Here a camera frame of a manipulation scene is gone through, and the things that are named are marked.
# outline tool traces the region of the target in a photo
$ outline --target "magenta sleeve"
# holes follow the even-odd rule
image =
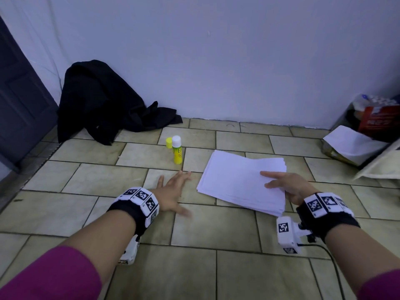
[[[380,274],[363,284],[358,291],[359,300],[400,299],[400,270]]]
[[[78,250],[58,246],[0,289],[2,300],[93,299],[102,283],[92,262]]]

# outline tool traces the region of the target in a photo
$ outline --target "black jacket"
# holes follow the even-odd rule
[[[67,69],[58,110],[58,141],[86,128],[98,142],[111,145],[118,131],[146,131],[182,123],[171,108],[146,108],[142,98],[107,64],[76,62]]]

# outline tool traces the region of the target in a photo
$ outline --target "door panel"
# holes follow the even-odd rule
[[[0,154],[21,160],[56,125],[57,109],[0,19]]]

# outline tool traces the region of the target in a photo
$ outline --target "yellow cap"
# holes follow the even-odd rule
[[[167,148],[172,148],[172,137],[169,137],[165,140],[165,142],[167,142]]]

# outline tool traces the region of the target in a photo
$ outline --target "black cable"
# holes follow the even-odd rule
[[[298,243],[297,243],[297,245],[298,245],[298,246],[318,246],[318,247],[323,248],[324,251],[328,253],[330,259],[332,260],[333,266],[334,266],[334,268],[335,268],[336,277],[338,278],[337,281],[339,282],[340,294],[342,295],[342,299],[343,299],[343,300],[346,300],[346,298],[344,297],[344,291],[343,291],[343,287],[342,287],[342,282],[340,281],[339,271],[337,270],[337,266],[336,266],[335,260],[333,259],[333,257],[332,257],[332,255],[330,254],[330,252],[329,252],[325,247],[323,247],[322,245],[319,245],[319,244],[298,244]]]

